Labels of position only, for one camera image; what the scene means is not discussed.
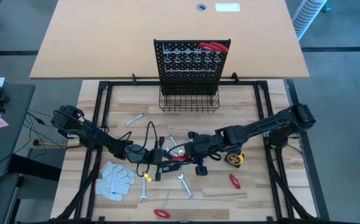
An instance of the white label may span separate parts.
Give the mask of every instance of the white label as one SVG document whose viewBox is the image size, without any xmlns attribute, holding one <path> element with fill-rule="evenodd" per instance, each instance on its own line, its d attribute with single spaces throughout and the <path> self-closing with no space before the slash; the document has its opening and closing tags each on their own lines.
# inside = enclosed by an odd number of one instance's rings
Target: white label
<svg viewBox="0 0 360 224">
<path fill-rule="evenodd" d="M 240 12 L 239 3 L 216 3 L 216 11 L 218 12 Z"/>
</svg>

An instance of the white glove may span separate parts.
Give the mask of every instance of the white glove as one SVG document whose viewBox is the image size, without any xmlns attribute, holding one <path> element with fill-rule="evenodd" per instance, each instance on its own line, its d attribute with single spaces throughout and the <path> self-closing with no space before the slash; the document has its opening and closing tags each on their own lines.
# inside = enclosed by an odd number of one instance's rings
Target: white glove
<svg viewBox="0 0 360 224">
<path fill-rule="evenodd" d="M 122 201 L 134 184 L 136 173 L 119 164 L 108 161 L 100 170 L 102 179 L 96 180 L 96 194 L 102 194 L 110 200 Z"/>
</svg>

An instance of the small red object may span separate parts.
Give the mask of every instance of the small red object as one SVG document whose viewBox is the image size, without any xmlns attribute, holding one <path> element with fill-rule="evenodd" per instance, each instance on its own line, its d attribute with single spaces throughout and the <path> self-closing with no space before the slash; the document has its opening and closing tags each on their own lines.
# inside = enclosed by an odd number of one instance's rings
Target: small red object
<svg viewBox="0 0 360 224">
<path fill-rule="evenodd" d="M 170 160 L 171 161 L 180 161 L 180 162 L 182 162 L 182 161 L 185 161 L 187 159 L 188 159 L 188 156 L 175 156 L 175 157 L 171 158 Z"/>
<path fill-rule="evenodd" d="M 239 184 L 237 178 L 233 176 L 232 174 L 229 175 L 229 179 L 231 180 L 232 184 L 235 186 L 236 189 L 240 189 L 241 185 Z"/>
<path fill-rule="evenodd" d="M 228 48 L 222 44 L 211 42 L 211 43 L 200 43 L 199 47 L 203 50 L 209 50 L 211 52 L 228 52 Z"/>
<path fill-rule="evenodd" d="M 162 217 L 162 218 L 170 218 L 171 215 L 169 213 L 167 213 L 166 211 L 160 210 L 160 209 L 155 209 L 154 210 L 155 215 Z"/>
</svg>

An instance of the wooden workbench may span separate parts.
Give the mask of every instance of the wooden workbench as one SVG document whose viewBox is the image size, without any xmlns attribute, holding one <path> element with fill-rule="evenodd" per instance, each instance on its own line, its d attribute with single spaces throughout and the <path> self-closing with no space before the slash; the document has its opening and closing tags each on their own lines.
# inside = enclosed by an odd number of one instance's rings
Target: wooden workbench
<svg viewBox="0 0 360 224">
<path fill-rule="evenodd" d="M 97 80 L 83 81 L 77 107 L 85 112 L 86 118 L 93 115 Z M 269 80 L 270 97 L 274 112 L 288 107 L 288 99 L 282 80 Z M 114 86 L 109 110 L 108 126 L 114 137 L 120 137 L 132 131 L 131 139 L 136 144 L 144 142 L 145 129 L 148 121 L 153 121 L 158 136 L 173 134 L 179 143 L 185 142 L 188 131 L 213 134 L 215 129 L 234 124 L 248 124 L 258 120 L 256 100 L 251 86 L 220 86 L 221 107 L 214 114 L 206 113 L 163 113 L 158 108 L 158 86 Z M 101 104 L 100 116 L 103 112 L 104 100 Z M 124 127 L 125 121 L 135 114 L 146 112 L 144 118 Z M 153 132 L 150 131 L 147 148 L 154 143 Z M 289 142 L 299 147 L 296 140 Z M 172 143 L 166 138 L 166 145 Z M 93 219 L 105 216 L 106 220 L 161 220 L 153 210 L 162 208 L 168 191 L 165 210 L 172 215 L 172 220 L 266 220 L 266 216 L 275 216 L 274 204 L 265 161 L 264 147 L 261 136 L 250 138 L 243 147 L 245 162 L 235 169 L 224 161 L 207 159 L 205 165 L 209 174 L 205 177 L 195 175 L 194 165 L 184 166 L 184 174 L 195 199 L 190 200 L 180 180 L 178 172 L 162 174 L 160 182 L 147 184 L 147 202 L 140 202 L 142 179 L 136 178 L 128 195 L 122 202 L 110 201 L 102 195 L 95 199 Z M 286 147 L 283 150 L 284 164 L 288 184 L 299 202 L 312 215 L 316 215 L 307 173 L 299 152 Z M 68 205 L 79 188 L 81 170 L 85 159 L 85 148 L 68 149 L 62 167 L 57 194 L 51 217 L 59 215 Z M 107 150 L 103 153 L 101 166 L 106 161 L 123 164 L 135 169 L 135 164 L 115 159 Z M 228 178 L 229 174 L 241 177 L 241 189 L 235 189 Z M 280 192 L 282 212 L 285 212 L 283 195 Z M 85 194 L 82 216 L 86 213 L 88 192 Z"/>
<path fill-rule="evenodd" d="M 223 77 L 308 77 L 284 0 L 61 0 L 31 78 L 157 78 L 153 40 L 228 40 Z M 206 10 L 198 11 L 198 4 Z"/>
</svg>

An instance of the black wire basket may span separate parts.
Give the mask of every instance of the black wire basket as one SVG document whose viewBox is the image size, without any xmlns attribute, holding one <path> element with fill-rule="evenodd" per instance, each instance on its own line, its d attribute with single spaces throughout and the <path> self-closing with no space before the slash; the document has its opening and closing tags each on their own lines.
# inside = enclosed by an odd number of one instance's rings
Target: black wire basket
<svg viewBox="0 0 360 224">
<path fill-rule="evenodd" d="M 166 95 L 162 90 L 177 94 Z M 183 95 L 183 92 L 195 94 Z M 159 108 L 165 113 L 214 113 L 219 108 L 219 91 L 217 86 L 161 86 Z"/>
</svg>

